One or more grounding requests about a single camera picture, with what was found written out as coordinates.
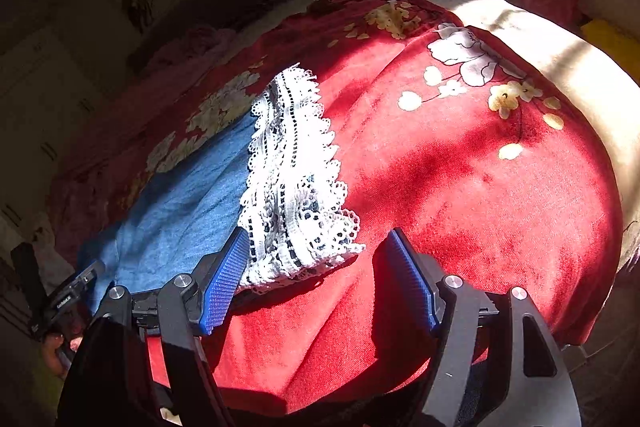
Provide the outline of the operator left hand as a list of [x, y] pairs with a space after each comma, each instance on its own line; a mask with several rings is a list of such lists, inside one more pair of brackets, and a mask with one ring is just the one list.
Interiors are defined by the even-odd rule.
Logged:
[[54, 376], [65, 379], [82, 341], [81, 336], [66, 340], [62, 334], [49, 334], [41, 345], [44, 364]]

